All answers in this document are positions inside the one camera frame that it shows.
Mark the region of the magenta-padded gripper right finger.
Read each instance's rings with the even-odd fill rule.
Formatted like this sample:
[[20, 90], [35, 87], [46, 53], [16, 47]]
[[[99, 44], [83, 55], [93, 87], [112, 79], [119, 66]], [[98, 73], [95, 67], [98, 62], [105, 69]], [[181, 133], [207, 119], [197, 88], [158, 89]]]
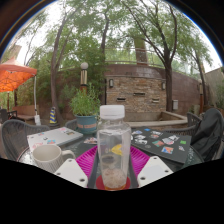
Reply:
[[172, 173], [158, 156], [148, 156], [135, 147], [130, 148], [130, 179], [133, 188], [146, 186]]

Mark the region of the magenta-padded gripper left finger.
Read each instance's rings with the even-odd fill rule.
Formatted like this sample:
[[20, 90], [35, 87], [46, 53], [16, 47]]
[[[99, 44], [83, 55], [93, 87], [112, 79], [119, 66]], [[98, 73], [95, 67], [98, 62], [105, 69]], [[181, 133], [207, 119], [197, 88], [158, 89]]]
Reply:
[[97, 147], [87, 150], [77, 159], [67, 159], [55, 175], [84, 188], [94, 188], [98, 167]]

